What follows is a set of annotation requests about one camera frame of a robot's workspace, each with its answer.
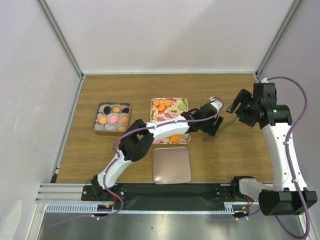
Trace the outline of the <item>metal serving tongs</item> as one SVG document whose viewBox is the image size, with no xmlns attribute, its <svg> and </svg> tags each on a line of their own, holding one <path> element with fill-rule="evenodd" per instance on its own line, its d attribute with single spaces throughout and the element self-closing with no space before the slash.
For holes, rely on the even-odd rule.
<svg viewBox="0 0 320 240">
<path fill-rule="evenodd" d="M 216 131 L 214 133 L 214 135 L 210 135 L 209 133 L 205 133 L 203 136 L 203 142 L 208 141 L 209 139 L 213 138 L 216 134 L 218 134 L 219 132 L 221 132 L 222 130 L 224 130 L 225 128 L 229 127 L 232 123 L 234 123 L 236 121 L 236 117 L 232 117 L 229 120 L 225 121 L 223 120 L 221 122 L 221 124 L 216 127 Z"/>
</svg>

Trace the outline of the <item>metal tin lid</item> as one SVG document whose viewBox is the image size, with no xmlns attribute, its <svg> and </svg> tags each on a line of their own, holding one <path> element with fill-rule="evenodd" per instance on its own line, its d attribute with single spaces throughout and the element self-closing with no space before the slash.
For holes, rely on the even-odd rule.
<svg viewBox="0 0 320 240">
<path fill-rule="evenodd" d="M 152 152 L 153 182 L 157 185 L 188 184 L 192 181 L 189 149 L 158 147 Z"/>
</svg>

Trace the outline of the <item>orange cookie small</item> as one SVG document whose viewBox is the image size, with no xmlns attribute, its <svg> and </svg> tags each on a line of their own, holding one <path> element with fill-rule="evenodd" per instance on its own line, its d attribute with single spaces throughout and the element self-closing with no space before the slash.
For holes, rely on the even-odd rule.
<svg viewBox="0 0 320 240">
<path fill-rule="evenodd" d="M 114 107 L 113 109 L 112 109 L 112 112 L 113 113 L 119 113 L 121 111 L 121 109 L 119 108 L 119 107 Z"/>
</svg>

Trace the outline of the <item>pink cookie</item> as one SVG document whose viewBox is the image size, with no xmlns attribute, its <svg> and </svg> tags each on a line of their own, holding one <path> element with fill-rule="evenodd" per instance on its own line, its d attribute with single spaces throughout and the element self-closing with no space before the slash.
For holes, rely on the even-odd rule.
<svg viewBox="0 0 320 240">
<path fill-rule="evenodd" d="M 110 122 L 113 123 L 113 124 L 117 123 L 118 122 L 118 116 L 117 115 L 112 115 L 110 117 Z"/>
</svg>

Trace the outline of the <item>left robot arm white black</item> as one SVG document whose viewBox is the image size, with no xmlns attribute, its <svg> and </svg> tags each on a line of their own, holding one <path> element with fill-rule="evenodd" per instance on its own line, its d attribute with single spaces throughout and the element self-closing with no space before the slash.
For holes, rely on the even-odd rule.
<svg viewBox="0 0 320 240">
<path fill-rule="evenodd" d="M 202 131 L 211 137 L 215 136 L 223 121 L 219 116 L 223 106 L 223 101 L 214 97 L 199 109 L 183 112 L 169 120 L 154 123 L 146 123 L 142 119 L 136 120 L 113 144 L 112 150 L 115 155 L 107 167 L 92 178 L 92 194 L 98 200 L 107 199 L 110 189 L 125 169 L 144 158 L 151 145 L 158 140 L 197 131 Z"/>
</svg>

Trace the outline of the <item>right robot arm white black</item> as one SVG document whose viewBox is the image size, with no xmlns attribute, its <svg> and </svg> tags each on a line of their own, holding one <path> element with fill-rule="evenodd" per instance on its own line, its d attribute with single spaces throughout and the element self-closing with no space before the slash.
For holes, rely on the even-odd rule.
<svg viewBox="0 0 320 240">
<path fill-rule="evenodd" d="M 301 215 L 318 200 L 300 171 L 293 143 L 293 121 L 287 105 L 277 103 L 274 83 L 255 83 L 253 92 L 241 89 L 226 112 L 253 127 L 259 124 L 272 160 L 273 184 L 268 186 L 251 176 L 235 176 L 230 195 L 236 201 L 246 197 L 257 201 L 265 216 Z"/>
</svg>

